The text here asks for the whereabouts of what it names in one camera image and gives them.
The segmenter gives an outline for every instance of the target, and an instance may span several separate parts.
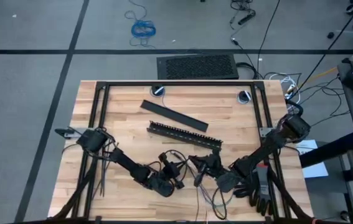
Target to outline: white cable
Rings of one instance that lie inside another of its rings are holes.
[[[274,73],[269,77],[269,80],[271,80],[271,78],[275,77],[276,75],[280,75],[280,74],[284,74],[284,73]],[[296,87],[296,82],[288,75],[287,77],[285,77],[284,79],[280,80],[280,83],[285,83],[285,82],[291,82],[291,86],[290,88],[295,88]],[[287,100],[290,99],[292,93],[290,93],[289,95],[286,94],[286,98]],[[301,101],[301,93],[298,90],[298,101],[296,102],[297,104]]]

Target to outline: wooden surface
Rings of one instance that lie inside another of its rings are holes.
[[[70,125],[74,128],[86,128],[90,117],[96,82],[82,81],[78,91]],[[266,95],[273,124],[286,113],[283,93],[278,81],[266,81]],[[176,140],[148,133],[149,121],[160,122],[206,136],[221,139],[220,153],[222,164],[228,166],[244,155],[252,153],[259,145],[257,124],[252,102],[241,105],[236,95],[249,87],[241,86],[167,86],[163,103],[180,113],[209,123],[206,133],[192,129],[160,115],[140,108],[142,100],[149,100],[162,105],[161,98],[149,94],[149,86],[112,86],[108,103],[105,127],[119,142],[119,148],[132,160],[148,164],[158,159],[158,155],[168,149],[176,149],[188,155],[204,156],[210,153],[205,149]],[[262,122],[265,125],[262,103],[259,100]],[[66,146],[74,141],[67,141]],[[54,189],[49,216],[55,215],[75,190],[80,168],[82,150],[80,146],[67,149],[62,157],[57,182]],[[177,161],[172,155],[170,160]],[[313,215],[306,190],[298,155],[295,151],[284,148],[280,156],[286,187],[298,205],[308,214]],[[100,164],[96,173],[96,184],[100,179]],[[118,164],[110,164],[106,173],[105,196],[95,195],[90,211],[91,219],[101,215],[104,220],[195,220],[197,212],[197,191],[193,178],[188,173],[184,180],[185,187],[175,190],[172,196],[164,198],[132,180],[127,170]],[[212,195],[216,189],[215,181],[204,177],[204,186]],[[85,203],[82,197],[80,213]],[[281,200],[278,197],[278,210],[283,216]],[[250,221],[263,220],[255,208],[248,204],[247,198],[233,198],[227,205],[228,220]],[[216,221],[217,217],[199,195],[198,220]]]

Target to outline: black metal frame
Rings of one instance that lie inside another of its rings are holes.
[[[251,95],[252,95],[254,112],[255,112],[255,117],[256,117],[257,126],[258,126],[258,134],[259,134],[259,136],[261,136],[260,128],[263,128],[263,125],[262,125],[262,119],[261,119],[261,114],[260,114],[260,109],[259,109],[259,104],[258,104],[258,97],[257,97],[257,89],[258,89],[261,94],[261,100],[262,100],[263,109],[265,112],[266,125],[268,126],[268,128],[273,127],[272,122],[271,122],[270,111],[269,111],[268,101],[267,101],[267,97],[266,97],[264,82],[263,81],[240,82],[237,80],[234,80],[234,81],[228,81],[228,80],[227,81],[169,81],[169,82],[164,81],[164,80],[158,80],[158,81],[141,81],[141,82],[97,82],[96,88],[95,88],[95,95],[93,97],[93,104],[92,104],[92,110],[91,110],[91,114],[90,114],[88,127],[92,128],[94,126],[96,112],[97,112],[97,104],[98,104],[99,95],[100,95],[101,90],[104,90],[104,97],[103,97],[103,103],[101,105],[99,126],[103,126],[104,122],[105,122],[106,108],[107,108],[107,104],[108,104],[108,96],[109,96],[111,86],[151,86],[151,85],[163,85],[163,86],[248,86],[248,87],[250,87],[250,91],[251,91]],[[283,178],[283,173],[282,173],[282,169],[281,169],[280,158],[279,158],[279,155],[277,152],[273,153],[273,158],[274,158],[274,162],[275,162],[275,169],[276,169],[277,176],[279,177],[281,182],[284,184],[284,178]],[[80,173],[78,176],[78,183],[80,183],[82,181],[82,179],[86,173],[87,162],[88,162],[88,155],[84,152],[83,156],[82,156]],[[93,159],[92,162],[97,164],[98,161],[97,161],[97,159]],[[270,164],[269,158],[265,159],[265,164]],[[88,186],[87,197],[86,197],[85,207],[84,207],[84,212],[83,212],[83,217],[85,217],[85,218],[89,218],[94,183],[95,183],[95,179],[93,178],[90,181],[89,186]],[[270,197],[271,197],[271,201],[272,201],[273,216],[275,218],[278,218],[280,215],[278,213],[275,190],[274,190],[273,185],[270,185]],[[285,213],[285,217],[291,218],[291,212],[289,210],[289,207],[288,207],[285,199],[282,199],[282,201],[283,201],[283,210]],[[72,214],[71,214],[72,218],[75,218],[78,216],[79,205],[80,205],[80,199],[78,198],[78,200],[72,210]],[[102,223],[119,223],[119,221],[101,221],[101,222]],[[128,221],[127,223],[167,223],[167,222],[160,222],[160,221],[129,222]],[[242,222],[234,222],[234,223],[252,223],[252,224],[255,223],[255,224],[257,224],[257,223],[263,223],[263,222],[242,221]]]

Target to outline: coiled blue cable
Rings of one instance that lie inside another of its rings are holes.
[[[155,46],[149,45],[149,39],[152,36],[156,35],[156,27],[154,26],[154,23],[152,21],[143,20],[147,16],[147,9],[142,5],[134,3],[132,0],[129,0],[129,2],[135,6],[139,6],[144,9],[144,16],[140,19],[136,17],[136,14],[132,10],[126,11],[124,14],[125,18],[134,19],[134,24],[131,29],[133,37],[129,40],[130,46],[143,46],[155,48]],[[133,44],[133,39],[139,39],[140,43]]]

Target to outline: glove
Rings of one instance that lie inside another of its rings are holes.
[[[250,177],[242,180],[234,188],[233,194],[236,196],[236,198],[244,198],[246,196],[250,196],[250,198],[252,198],[252,193],[257,188],[258,184],[258,173],[255,171]]]
[[[271,198],[269,195],[269,183],[268,183],[268,166],[257,165],[257,172],[253,178],[253,192],[250,194],[250,205],[257,207],[257,212],[262,216],[266,215],[266,211],[271,215]]]

